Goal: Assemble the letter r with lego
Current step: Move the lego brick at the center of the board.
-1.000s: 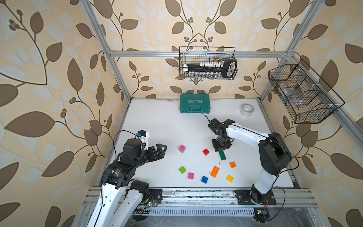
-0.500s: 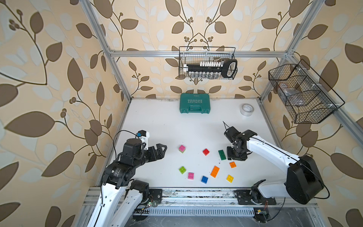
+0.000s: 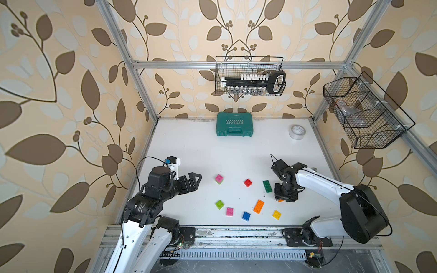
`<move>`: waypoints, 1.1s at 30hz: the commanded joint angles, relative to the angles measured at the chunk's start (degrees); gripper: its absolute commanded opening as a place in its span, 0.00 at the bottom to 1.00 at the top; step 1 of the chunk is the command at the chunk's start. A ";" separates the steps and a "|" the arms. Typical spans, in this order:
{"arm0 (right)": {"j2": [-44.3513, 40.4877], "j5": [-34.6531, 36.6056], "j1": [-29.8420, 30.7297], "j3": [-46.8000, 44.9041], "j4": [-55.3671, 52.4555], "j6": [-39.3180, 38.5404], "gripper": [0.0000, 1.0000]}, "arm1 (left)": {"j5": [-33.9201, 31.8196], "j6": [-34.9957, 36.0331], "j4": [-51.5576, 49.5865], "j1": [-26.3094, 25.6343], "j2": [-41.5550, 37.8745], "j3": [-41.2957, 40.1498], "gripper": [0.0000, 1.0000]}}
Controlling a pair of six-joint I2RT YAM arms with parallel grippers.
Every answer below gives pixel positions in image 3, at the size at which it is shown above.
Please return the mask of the dark green long lego brick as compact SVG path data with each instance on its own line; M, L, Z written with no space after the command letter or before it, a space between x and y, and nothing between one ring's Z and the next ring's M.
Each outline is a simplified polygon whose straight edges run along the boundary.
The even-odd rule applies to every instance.
M264 189L265 189L266 193L272 193L273 192L271 184L270 184L270 182L268 180L264 180L263 181L263 185L264 185Z

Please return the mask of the red lego brick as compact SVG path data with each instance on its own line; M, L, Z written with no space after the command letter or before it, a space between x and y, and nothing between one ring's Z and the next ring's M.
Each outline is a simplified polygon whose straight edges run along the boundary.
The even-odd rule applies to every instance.
M244 185L245 185L247 188L249 188L252 184L253 184L253 182L252 182L250 179L246 179L246 180L244 181Z

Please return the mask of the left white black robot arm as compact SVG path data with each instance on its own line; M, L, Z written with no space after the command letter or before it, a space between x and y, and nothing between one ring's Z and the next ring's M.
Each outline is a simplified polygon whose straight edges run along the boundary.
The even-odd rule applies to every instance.
M147 183L127 202L107 273L149 273L163 251L179 242L179 220L160 213L166 201L198 190L202 176L176 174L169 167L154 167Z

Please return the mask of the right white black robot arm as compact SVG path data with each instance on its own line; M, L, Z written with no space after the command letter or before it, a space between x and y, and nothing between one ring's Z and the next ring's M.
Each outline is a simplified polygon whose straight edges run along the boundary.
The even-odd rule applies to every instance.
M366 244L391 227L388 216L367 185L353 186L330 179L303 163L288 165L272 157L272 171L280 179L274 195L278 201L296 202L299 194L312 190L339 208L335 217L314 216L307 220L292 240L300 245L315 246L323 239L349 237Z

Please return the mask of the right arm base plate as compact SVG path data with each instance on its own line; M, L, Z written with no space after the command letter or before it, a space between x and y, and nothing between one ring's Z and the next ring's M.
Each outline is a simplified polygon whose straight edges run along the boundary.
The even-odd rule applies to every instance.
M288 247L332 247L333 243L330 238L317 237L311 229L285 228L282 229L282 236L286 240Z

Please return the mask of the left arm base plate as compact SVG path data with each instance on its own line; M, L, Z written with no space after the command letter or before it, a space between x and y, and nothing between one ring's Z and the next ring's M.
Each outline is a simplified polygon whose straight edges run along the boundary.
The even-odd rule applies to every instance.
M196 228L195 227L181 227L173 228L169 230L171 234L170 246L176 246L182 244L182 246L189 247L194 245L196 239Z

